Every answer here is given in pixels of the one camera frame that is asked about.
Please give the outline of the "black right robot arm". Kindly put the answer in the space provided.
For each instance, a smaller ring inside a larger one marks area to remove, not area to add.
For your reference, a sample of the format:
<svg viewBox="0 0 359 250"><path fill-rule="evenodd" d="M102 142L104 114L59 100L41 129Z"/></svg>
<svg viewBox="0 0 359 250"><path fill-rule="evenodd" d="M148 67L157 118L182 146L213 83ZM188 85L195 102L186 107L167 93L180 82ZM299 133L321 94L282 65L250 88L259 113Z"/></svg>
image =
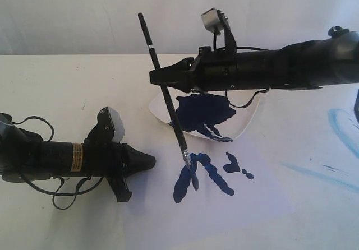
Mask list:
<svg viewBox="0 0 359 250"><path fill-rule="evenodd" d="M149 73L154 85L192 90L312 90L358 82L358 32L339 26L326 40L282 49L238 52L235 47L201 47L196 58Z"/></svg>

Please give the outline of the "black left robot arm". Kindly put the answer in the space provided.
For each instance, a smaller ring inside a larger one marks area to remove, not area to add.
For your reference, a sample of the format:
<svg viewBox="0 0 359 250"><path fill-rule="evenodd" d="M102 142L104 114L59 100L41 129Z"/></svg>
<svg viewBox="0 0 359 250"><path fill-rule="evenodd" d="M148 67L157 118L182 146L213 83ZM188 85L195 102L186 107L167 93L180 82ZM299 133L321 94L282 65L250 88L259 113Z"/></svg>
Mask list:
<svg viewBox="0 0 359 250"><path fill-rule="evenodd" d="M126 178L152 169L155 157L135 150L121 140L121 117L110 107L101 109L97 123L83 143L57 142L18 128L8 114L1 114L1 178L27 183L37 191L36 180L76 177L106 179L118 202L132 193Z"/></svg>

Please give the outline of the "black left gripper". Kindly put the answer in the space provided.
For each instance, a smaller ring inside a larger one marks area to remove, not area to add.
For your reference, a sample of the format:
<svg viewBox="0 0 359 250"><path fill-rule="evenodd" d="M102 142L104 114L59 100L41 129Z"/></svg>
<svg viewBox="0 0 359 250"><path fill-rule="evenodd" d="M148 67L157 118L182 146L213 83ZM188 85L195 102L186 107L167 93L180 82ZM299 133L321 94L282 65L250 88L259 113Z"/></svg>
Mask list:
<svg viewBox="0 0 359 250"><path fill-rule="evenodd" d="M127 186L125 174L136 174L155 166L155 157L140 152L124 143L84 145L82 171L93 177L104 177L117 201L129 201L132 192Z"/></svg>

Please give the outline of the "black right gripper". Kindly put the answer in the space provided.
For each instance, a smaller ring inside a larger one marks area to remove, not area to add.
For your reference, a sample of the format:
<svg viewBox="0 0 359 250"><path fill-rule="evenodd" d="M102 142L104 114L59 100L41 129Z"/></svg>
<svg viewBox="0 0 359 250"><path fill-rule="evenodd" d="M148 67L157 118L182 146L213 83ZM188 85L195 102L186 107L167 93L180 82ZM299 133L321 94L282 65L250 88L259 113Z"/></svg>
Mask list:
<svg viewBox="0 0 359 250"><path fill-rule="evenodd" d="M185 73L185 79L166 80ZM237 49L228 47L212 50L201 47L197 57L188 57L179 62L149 72L150 83L166 86L181 92L208 92L238 90Z"/></svg>

